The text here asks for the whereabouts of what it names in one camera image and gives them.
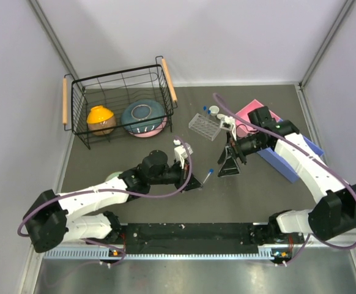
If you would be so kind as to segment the orange ceramic bowl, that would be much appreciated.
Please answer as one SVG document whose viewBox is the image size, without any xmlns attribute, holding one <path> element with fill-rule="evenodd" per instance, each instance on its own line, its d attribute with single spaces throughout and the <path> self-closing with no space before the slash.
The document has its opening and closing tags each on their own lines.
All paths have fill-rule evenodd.
<svg viewBox="0 0 356 294">
<path fill-rule="evenodd" d="M 102 106 L 92 107 L 87 116 L 87 126 L 93 135 L 103 136 L 110 134 L 117 126 L 114 113 Z"/>
</svg>

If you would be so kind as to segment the blue plastic box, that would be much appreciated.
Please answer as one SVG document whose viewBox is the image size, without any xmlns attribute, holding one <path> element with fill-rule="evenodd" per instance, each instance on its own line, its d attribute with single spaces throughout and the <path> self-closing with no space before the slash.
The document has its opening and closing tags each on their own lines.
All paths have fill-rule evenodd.
<svg viewBox="0 0 356 294">
<path fill-rule="evenodd" d="M 303 137 L 306 144 L 313 150 L 313 152 L 322 156 L 324 151 L 315 143 L 313 143 L 309 138 Z M 283 175 L 289 182 L 294 183 L 299 180 L 298 174 L 294 169 L 277 153 L 275 153 L 271 148 L 263 149 L 257 152 L 257 154 L 262 157 L 269 165 L 271 165 L 276 171 Z"/>
</svg>

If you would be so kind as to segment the small white cup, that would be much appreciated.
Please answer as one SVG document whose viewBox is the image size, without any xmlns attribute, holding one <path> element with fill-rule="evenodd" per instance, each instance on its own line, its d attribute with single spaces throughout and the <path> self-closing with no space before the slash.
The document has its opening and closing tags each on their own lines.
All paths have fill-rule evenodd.
<svg viewBox="0 0 356 294">
<path fill-rule="evenodd" d="M 219 111 L 220 111 L 220 109 L 219 109 L 219 107 L 216 106 L 216 105 L 210 106 L 210 107 L 209 107 L 209 110 L 208 110 L 209 114 L 210 114 L 212 117 L 216 117 L 217 114 L 219 114 Z"/>
</svg>

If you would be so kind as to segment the pink ceramic plate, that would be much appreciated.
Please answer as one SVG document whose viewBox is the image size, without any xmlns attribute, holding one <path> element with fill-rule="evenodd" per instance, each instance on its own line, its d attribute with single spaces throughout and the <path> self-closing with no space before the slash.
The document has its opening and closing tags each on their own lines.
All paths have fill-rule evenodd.
<svg viewBox="0 0 356 294">
<path fill-rule="evenodd" d="M 145 132 L 145 133 L 141 133 L 141 134 L 133 134 L 133 135 L 138 138 L 153 137 L 153 136 L 159 134 L 165 128 L 166 123 L 167 123 L 167 118 L 164 118 L 162 123 L 158 127 L 154 128 L 153 130 L 150 130 L 149 132 Z"/>
</svg>

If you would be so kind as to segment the green ceramic bowl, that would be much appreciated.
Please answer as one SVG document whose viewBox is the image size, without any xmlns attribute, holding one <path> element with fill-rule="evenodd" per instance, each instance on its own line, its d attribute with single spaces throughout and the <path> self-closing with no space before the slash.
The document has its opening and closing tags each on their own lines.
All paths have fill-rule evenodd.
<svg viewBox="0 0 356 294">
<path fill-rule="evenodd" d="M 113 173 L 111 173 L 110 175 L 108 175 L 105 179 L 105 181 L 110 181 L 111 179 L 118 177 L 122 172 L 120 171 L 115 171 Z"/>
</svg>

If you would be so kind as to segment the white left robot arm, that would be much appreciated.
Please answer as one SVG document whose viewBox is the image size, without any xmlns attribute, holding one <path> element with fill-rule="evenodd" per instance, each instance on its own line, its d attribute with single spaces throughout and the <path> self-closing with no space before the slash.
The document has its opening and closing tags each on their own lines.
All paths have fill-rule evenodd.
<svg viewBox="0 0 356 294">
<path fill-rule="evenodd" d="M 136 167 L 111 179 L 75 192 L 42 192 L 24 215 L 21 226 L 37 253 L 54 249 L 61 243 L 94 239 L 114 243 L 121 235 L 121 224 L 112 212 L 100 210 L 111 205 L 149 198 L 153 185 L 173 185 L 179 192 L 199 189 L 193 175 L 191 148 L 174 148 L 174 163 L 168 165 L 166 153 L 153 150 Z"/>
</svg>

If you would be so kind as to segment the clear test tube rack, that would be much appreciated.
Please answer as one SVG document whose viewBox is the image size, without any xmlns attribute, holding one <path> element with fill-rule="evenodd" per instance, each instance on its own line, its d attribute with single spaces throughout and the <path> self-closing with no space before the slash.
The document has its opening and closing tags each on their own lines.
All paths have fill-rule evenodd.
<svg viewBox="0 0 356 294">
<path fill-rule="evenodd" d="M 210 141 L 214 141 L 221 130 L 218 123 L 199 113 L 195 114 L 191 119 L 188 127 Z"/>
</svg>

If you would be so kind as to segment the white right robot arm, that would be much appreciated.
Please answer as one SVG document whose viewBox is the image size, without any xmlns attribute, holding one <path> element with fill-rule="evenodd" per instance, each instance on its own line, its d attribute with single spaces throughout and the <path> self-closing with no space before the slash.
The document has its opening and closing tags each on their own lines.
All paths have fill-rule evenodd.
<svg viewBox="0 0 356 294">
<path fill-rule="evenodd" d="M 254 130 L 237 138 L 236 119 L 217 117 L 221 128 L 228 131 L 218 160 L 219 177 L 238 175 L 239 162 L 245 164 L 250 154 L 270 148 L 291 166 L 313 196 L 313 209 L 286 210 L 269 217 L 267 233 L 272 241 L 280 243 L 290 233 L 313 234 L 328 241 L 356 228 L 356 184 L 349 185 L 329 171 L 292 122 L 277 121 L 268 107 L 260 107 L 248 114 Z"/>
</svg>

